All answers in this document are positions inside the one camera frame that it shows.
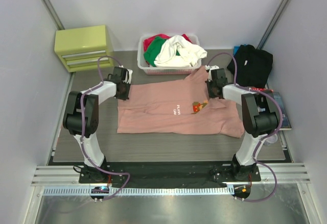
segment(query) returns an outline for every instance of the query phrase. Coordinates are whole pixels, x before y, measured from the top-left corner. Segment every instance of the drawer handle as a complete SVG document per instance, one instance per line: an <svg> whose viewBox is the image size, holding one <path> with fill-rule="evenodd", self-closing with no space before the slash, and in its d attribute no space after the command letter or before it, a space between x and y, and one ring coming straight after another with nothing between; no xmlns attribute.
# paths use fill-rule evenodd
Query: drawer handle
<svg viewBox="0 0 327 224"><path fill-rule="evenodd" d="M109 58L102 58L100 62L102 61L108 61ZM84 64L84 63L90 63L90 62L97 62L98 59L93 59L93 60L87 60L87 61L67 61L66 64L68 66L74 66L74 65L78 65L78 64Z"/></svg>
<svg viewBox="0 0 327 224"><path fill-rule="evenodd" d="M86 56L86 55L101 54L101 53L105 53L105 52L106 51L84 52L84 53L77 53L77 54L71 54L71 55L64 55L64 56L62 56L62 58L80 57L80 56Z"/></svg>

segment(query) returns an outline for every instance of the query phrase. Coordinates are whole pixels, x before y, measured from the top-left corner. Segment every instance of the red object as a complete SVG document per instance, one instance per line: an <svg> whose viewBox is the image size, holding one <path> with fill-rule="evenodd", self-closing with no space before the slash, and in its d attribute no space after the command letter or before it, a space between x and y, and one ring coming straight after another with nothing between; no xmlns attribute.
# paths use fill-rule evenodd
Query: red object
<svg viewBox="0 0 327 224"><path fill-rule="evenodd" d="M193 106L193 111L194 112L199 112L200 111L200 104Z"/></svg>
<svg viewBox="0 0 327 224"><path fill-rule="evenodd" d="M258 90L258 91L265 91L265 90L270 90L271 92L273 92L274 90L271 90L271 89L265 89L265 88L251 88L252 90Z"/></svg>
<svg viewBox="0 0 327 224"><path fill-rule="evenodd" d="M188 36L186 34L182 35L184 37L184 39L186 39L189 43L192 43L192 41L188 38Z"/></svg>
<svg viewBox="0 0 327 224"><path fill-rule="evenodd" d="M168 35L166 35L166 34L157 34L157 35L154 35L154 36L152 36L152 37L150 37L150 38L148 38L148 39L145 39L145 40L143 41L143 50L144 50L144 52L147 51L149 45L152 43L152 41L153 41L153 40L155 39L155 37L157 37L157 36L159 36L159 37L161 37L161 38L163 38L163 39L169 39L169 38L170 38L170 37L169 37ZM188 36L187 36L186 34L183 34L182 36L183 36L184 39L186 39L188 42L192 43L192 41L188 38Z"/></svg>
<svg viewBox="0 0 327 224"><path fill-rule="evenodd" d="M143 41L143 50L144 50L144 52L147 51L149 45L151 44L151 42L152 42L152 41L155 39L155 37L157 37L157 36L159 36L159 37L161 37L161 38L163 38L163 39L169 39L169 38L170 38L170 37L169 37L168 35L166 35L166 34L157 34L157 35L154 35L154 36L152 36L152 37L150 37L150 38L144 40L144 41Z"/></svg>

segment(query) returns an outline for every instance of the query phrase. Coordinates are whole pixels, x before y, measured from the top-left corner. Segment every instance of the book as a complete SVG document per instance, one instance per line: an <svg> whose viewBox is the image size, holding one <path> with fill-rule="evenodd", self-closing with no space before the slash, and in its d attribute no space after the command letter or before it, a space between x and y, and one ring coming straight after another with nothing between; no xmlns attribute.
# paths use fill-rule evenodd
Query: book
<svg viewBox="0 0 327 224"><path fill-rule="evenodd" d="M285 106L284 106L284 103L282 101L281 94L279 92L273 92L272 94L274 96L275 101L280 106L282 114L283 114L283 123L282 123L281 131L287 131L287 130L292 129L290 120L289 120L289 118L287 116L287 113L285 111Z"/></svg>

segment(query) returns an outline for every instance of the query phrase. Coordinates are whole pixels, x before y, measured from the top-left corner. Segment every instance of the green cloth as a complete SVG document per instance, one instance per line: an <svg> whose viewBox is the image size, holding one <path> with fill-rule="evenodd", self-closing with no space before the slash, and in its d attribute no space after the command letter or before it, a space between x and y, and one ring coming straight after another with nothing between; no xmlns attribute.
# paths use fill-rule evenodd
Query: green cloth
<svg viewBox="0 0 327 224"><path fill-rule="evenodd" d="M165 43L166 39L159 36L155 37L154 40L149 45L146 52L144 52L144 59L153 67L155 58L159 55L162 45Z"/></svg>

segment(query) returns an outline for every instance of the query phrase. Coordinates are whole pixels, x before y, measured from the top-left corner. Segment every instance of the gray table surface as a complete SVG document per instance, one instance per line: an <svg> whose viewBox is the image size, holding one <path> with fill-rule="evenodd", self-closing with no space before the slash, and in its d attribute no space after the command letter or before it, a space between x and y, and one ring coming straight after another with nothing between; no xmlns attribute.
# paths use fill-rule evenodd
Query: gray table surface
<svg viewBox="0 0 327 224"><path fill-rule="evenodd" d="M202 59L206 64L209 59L219 53L232 50L209 50L208 57ZM137 66L137 52L115 52L114 56L122 64L133 70L133 84L158 83L170 80L184 79L185 75L149 76ZM212 65L227 67L230 62L228 55L221 55L212 61ZM103 68L103 76L112 72L112 68ZM226 69L229 81L232 74ZM72 90L81 91L98 84L98 71L88 70L75 74ZM231 160L240 148L243 138L237 139L225 135L179 135L173 133L149 134L117 134L118 102L109 99L99 107L99 126L97 137L100 149L107 161L214 161ZM258 156L259 160L285 159L280 142L271 146L263 146ZM55 146L54 162L83 161L77 141L65 129L61 129Z"/></svg>

